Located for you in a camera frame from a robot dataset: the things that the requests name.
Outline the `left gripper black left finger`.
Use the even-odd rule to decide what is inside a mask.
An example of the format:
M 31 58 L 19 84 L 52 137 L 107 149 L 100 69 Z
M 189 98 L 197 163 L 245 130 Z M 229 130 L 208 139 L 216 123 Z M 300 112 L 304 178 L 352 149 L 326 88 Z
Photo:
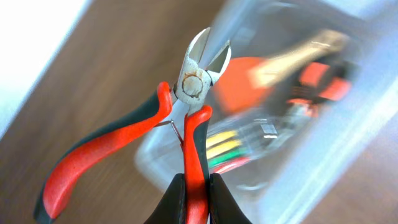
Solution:
M 184 175 L 176 174 L 160 202 L 144 224 L 186 223 L 186 186 Z

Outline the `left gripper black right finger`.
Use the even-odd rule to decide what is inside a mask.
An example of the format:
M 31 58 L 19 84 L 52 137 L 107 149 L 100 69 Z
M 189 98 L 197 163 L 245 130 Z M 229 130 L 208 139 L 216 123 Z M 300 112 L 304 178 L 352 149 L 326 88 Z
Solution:
M 210 175 L 209 202 L 211 224 L 251 224 L 220 174 Z

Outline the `clear screwdriver set case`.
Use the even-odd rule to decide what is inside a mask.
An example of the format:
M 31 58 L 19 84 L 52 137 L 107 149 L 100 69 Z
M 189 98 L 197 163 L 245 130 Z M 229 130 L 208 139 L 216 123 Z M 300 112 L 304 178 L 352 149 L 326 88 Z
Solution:
M 269 118 L 213 132 L 206 139 L 209 170 L 222 174 L 267 156 L 293 136 L 293 128 L 293 124 Z

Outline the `red handled cutter pliers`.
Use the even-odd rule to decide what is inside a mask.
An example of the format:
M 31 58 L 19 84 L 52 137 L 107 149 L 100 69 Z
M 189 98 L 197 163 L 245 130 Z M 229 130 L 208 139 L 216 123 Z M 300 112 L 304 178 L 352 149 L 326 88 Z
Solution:
M 212 108 L 204 101 L 209 89 L 224 74 L 231 59 L 231 44 L 217 37 L 208 27 L 190 42 L 177 82 L 160 83 L 154 94 L 136 110 L 72 146 L 47 176 L 34 208 L 38 223 L 53 223 L 63 212 L 78 179 L 89 168 L 143 136 L 156 126 L 165 125 L 173 105 L 188 105 L 184 131 L 179 136 L 184 172 L 174 178 L 178 190 L 169 189 L 177 197 L 177 222 L 208 221 L 210 175 L 205 152 L 208 123 Z

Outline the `orange scraper wooden handle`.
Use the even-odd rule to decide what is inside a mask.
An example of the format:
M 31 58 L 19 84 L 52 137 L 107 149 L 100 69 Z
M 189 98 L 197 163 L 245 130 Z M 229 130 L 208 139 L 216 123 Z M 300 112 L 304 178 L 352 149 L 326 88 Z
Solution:
M 233 58 L 215 85 L 218 105 L 226 114 L 252 108 L 271 93 L 275 84 L 317 59 L 341 52 L 348 41 L 344 33 L 323 29 L 273 57 Z

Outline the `orange black long-nose pliers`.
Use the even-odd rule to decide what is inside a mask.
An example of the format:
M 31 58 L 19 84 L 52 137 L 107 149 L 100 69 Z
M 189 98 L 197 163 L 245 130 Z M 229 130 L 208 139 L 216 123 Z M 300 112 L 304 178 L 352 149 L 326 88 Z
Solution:
M 271 113 L 285 115 L 302 106 L 300 115 L 316 118 L 320 108 L 342 100 L 353 85 L 356 66 L 345 60 L 311 62 L 274 86 Z

